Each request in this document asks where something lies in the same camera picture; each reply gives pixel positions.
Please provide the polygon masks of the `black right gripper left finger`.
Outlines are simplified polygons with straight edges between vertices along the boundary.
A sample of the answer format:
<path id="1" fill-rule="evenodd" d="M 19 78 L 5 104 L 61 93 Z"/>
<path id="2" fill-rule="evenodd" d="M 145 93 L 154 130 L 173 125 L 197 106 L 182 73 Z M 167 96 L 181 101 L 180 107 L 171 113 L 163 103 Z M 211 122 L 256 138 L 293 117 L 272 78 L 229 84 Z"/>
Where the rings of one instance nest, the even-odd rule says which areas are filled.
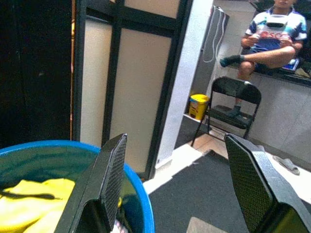
<path id="1" fill-rule="evenodd" d="M 124 175 L 127 134 L 110 139 L 75 183 L 56 233 L 109 233 Z"/>

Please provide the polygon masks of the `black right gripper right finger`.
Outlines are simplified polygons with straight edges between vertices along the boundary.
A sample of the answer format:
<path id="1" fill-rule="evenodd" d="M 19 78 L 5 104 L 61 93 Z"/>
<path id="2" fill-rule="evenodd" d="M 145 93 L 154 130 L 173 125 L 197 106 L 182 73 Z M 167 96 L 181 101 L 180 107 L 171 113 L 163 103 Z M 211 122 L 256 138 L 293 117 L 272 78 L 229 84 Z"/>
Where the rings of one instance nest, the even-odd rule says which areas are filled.
<path id="1" fill-rule="evenodd" d="M 225 136 L 235 195 L 251 233 L 309 233 L 311 214 L 265 151 L 250 141 Z"/>

